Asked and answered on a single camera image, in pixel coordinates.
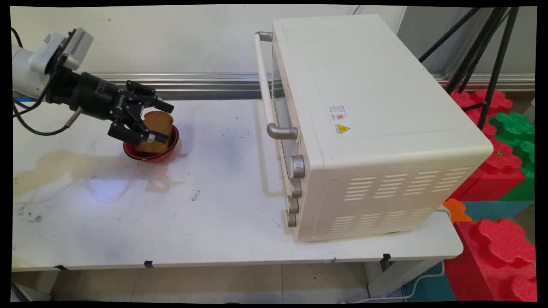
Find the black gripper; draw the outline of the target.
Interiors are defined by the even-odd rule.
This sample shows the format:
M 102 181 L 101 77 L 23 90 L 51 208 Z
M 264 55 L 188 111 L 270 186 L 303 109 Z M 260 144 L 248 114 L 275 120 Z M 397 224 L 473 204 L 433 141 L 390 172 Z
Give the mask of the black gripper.
M 145 115 L 136 119 L 133 107 L 128 104 L 155 108 L 172 113 L 174 106 L 164 102 L 156 90 L 131 80 L 121 89 L 116 84 L 83 72 L 57 68 L 49 80 L 46 101 L 66 104 L 70 110 L 99 120 L 110 120 L 108 135 L 122 142 L 139 146 L 143 143 L 166 144 L 170 140 L 170 115 Z

